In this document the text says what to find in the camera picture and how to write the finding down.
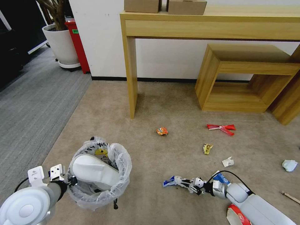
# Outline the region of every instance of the table leg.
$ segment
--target table leg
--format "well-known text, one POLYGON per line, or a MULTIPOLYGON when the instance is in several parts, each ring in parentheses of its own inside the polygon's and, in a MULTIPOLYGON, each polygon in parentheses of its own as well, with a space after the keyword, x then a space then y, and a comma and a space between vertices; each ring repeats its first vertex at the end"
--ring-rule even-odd
POLYGON ((124 47, 124 58, 127 77, 127 88, 129 96, 130 118, 134 118, 135 106, 138 97, 137 57, 135 38, 126 35, 125 20, 121 19, 122 38, 124 47))
MULTIPOLYGON (((300 62, 300 45, 291 55, 292 62, 300 62)), ((272 114, 283 124, 289 124, 300 113, 300 71, 270 106, 272 114)))

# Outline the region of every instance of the cardboard box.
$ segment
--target cardboard box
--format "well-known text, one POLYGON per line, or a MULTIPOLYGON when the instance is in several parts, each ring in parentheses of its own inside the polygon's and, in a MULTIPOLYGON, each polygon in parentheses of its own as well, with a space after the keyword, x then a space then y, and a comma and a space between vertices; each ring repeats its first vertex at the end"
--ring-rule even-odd
POLYGON ((124 10, 136 13, 158 13, 162 0, 124 0, 124 10))
POLYGON ((203 15, 207 1, 167 0, 167 11, 174 15, 203 15))

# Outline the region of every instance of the gray carpet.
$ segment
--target gray carpet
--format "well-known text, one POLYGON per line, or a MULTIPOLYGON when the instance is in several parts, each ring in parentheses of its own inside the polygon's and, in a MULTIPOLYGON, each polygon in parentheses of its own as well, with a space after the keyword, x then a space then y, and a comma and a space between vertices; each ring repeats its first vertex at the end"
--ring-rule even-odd
POLYGON ((91 83, 91 75, 70 72, 47 47, 21 77, 0 92, 0 204, 41 165, 91 83))

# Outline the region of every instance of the beige carpet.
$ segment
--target beige carpet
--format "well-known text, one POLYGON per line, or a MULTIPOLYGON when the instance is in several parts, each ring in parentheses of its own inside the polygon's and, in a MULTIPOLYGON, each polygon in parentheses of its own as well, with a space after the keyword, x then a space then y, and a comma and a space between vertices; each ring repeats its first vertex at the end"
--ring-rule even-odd
MULTIPOLYGON (((228 200, 209 194, 191 195, 181 187, 163 188, 172 175, 208 179, 224 169, 229 156, 236 173, 257 194, 300 224, 300 205, 280 194, 283 190, 300 199, 300 168, 286 172, 284 159, 300 162, 300 118, 282 126, 270 113, 203 112, 194 84, 139 82, 135 119, 129 119, 126 82, 93 81, 45 160, 45 166, 69 165, 73 154, 90 137, 118 142, 132 158, 130 184, 113 204, 82 210, 68 194, 56 205, 48 225, 88 224, 228 224, 228 200), (207 123, 237 128, 235 136, 215 130, 207 123), (169 134, 156 134, 165 126, 169 134), (203 143, 212 143, 204 155, 203 143)), ((237 182, 231 175, 225 175, 237 182)))

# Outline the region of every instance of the trash bin liner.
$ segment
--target trash bin liner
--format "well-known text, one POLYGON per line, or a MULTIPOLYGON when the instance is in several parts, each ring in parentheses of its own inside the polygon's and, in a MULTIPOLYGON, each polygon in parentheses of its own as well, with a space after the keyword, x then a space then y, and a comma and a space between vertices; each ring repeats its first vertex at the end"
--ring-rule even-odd
MULTIPOLYGON (((132 162, 127 150, 118 143, 109 145, 103 138, 92 137, 90 141, 86 141, 83 146, 73 156, 80 154, 91 154, 109 165, 119 170, 119 181, 114 184, 110 190, 101 191, 94 183, 78 181, 77 185, 69 186, 68 193, 70 197, 76 201, 81 208, 95 210, 105 206, 120 197, 127 185, 129 184, 129 174, 132 168, 132 162)), ((70 166, 67 178, 71 178, 70 166)))

